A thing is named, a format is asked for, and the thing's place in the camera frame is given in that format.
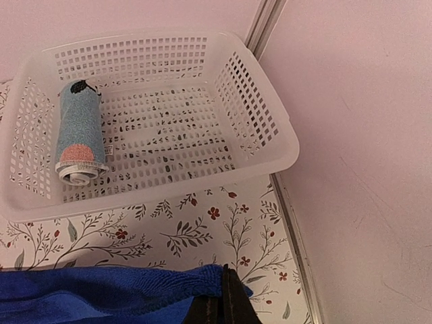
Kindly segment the dark blue towel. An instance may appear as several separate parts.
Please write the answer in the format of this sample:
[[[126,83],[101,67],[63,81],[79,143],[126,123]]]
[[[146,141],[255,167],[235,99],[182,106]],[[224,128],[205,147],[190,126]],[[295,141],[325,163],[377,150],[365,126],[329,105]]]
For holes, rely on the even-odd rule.
[[[194,297],[222,297],[222,275],[220,265],[5,272],[1,322],[182,323]]]

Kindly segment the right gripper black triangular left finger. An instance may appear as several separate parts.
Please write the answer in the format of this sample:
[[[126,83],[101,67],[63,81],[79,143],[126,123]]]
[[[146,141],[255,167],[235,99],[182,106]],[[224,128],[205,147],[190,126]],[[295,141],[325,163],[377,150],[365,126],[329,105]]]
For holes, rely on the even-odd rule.
[[[197,296],[182,321],[183,324],[220,324],[223,323],[222,298]]]

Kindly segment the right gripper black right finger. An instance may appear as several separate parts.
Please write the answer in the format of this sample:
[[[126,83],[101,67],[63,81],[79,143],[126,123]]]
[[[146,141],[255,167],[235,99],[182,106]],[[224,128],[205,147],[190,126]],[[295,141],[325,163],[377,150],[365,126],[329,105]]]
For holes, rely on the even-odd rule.
[[[236,271],[230,269],[228,264],[225,264],[223,266],[221,297],[223,305],[223,323],[261,323],[245,288]]]

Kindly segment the light blue orange dotted towel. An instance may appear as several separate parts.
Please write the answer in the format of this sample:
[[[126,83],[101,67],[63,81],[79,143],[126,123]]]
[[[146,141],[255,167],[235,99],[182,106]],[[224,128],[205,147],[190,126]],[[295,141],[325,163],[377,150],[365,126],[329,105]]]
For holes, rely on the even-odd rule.
[[[59,94],[55,172],[70,186],[86,186],[108,170],[101,119],[102,94],[87,80],[67,84]]]

